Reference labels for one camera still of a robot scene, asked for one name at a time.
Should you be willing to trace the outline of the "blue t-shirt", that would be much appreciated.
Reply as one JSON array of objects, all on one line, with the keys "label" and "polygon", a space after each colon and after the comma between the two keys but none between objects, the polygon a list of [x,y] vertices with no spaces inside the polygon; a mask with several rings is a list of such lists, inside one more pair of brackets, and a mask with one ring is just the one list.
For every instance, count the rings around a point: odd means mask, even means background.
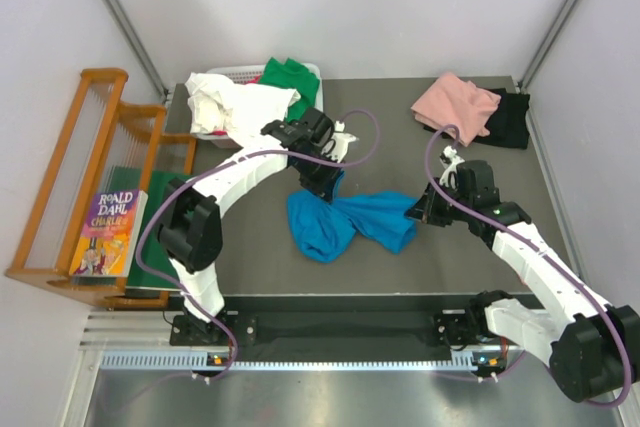
[{"label": "blue t-shirt", "polygon": [[405,212],[416,200],[394,191],[337,196],[328,203],[307,190],[287,199],[287,220],[293,241],[306,257],[330,263],[360,235],[399,254],[417,233]]}]

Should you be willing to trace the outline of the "white t-shirt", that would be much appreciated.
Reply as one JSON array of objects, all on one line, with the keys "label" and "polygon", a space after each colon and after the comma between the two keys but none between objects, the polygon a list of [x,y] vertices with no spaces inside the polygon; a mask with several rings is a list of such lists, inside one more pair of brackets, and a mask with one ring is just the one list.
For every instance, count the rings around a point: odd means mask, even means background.
[{"label": "white t-shirt", "polygon": [[295,89],[237,84],[221,74],[192,73],[185,86],[192,114],[190,132],[224,132],[241,147],[260,143],[261,129],[282,121],[300,99]]}]

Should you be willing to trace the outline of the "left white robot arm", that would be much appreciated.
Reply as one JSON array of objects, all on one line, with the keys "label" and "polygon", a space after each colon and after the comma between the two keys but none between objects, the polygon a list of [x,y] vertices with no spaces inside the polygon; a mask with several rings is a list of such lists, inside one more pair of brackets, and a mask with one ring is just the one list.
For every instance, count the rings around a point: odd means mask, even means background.
[{"label": "left white robot arm", "polygon": [[317,109],[299,120],[273,120],[240,142],[241,150],[229,158],[231,167],[196,182],[163,212],[157,240],[192,296],[185,301],[185,316],[203,342],[220,341],[227,329],[219,313],[224,299],[215,269],[226,212],[259,183],[289,167],[298,172],[303,189],[331,202],[343,174],[337,165],[356,140],[343,122],[332,121]]}]

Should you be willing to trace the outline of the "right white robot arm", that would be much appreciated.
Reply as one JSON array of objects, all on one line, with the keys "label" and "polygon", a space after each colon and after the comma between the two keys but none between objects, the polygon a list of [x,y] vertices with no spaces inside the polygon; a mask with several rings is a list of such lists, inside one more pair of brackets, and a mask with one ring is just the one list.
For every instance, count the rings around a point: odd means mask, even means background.
[{"label": "right white robot arm", "polygon": [[481,343],[495,337],[512,341],[543,363],[574,402],[617,391],[622,403],[638,380],[638,314],[595,293],[517,203],[501,200],[487,162],[465,161],[453,148],[439,160],[442,175],[430,178],[406,217],[438,227],[466,224],[544,308],[537,313],[504,291],[482,292],[466,309],[469,335]]}]

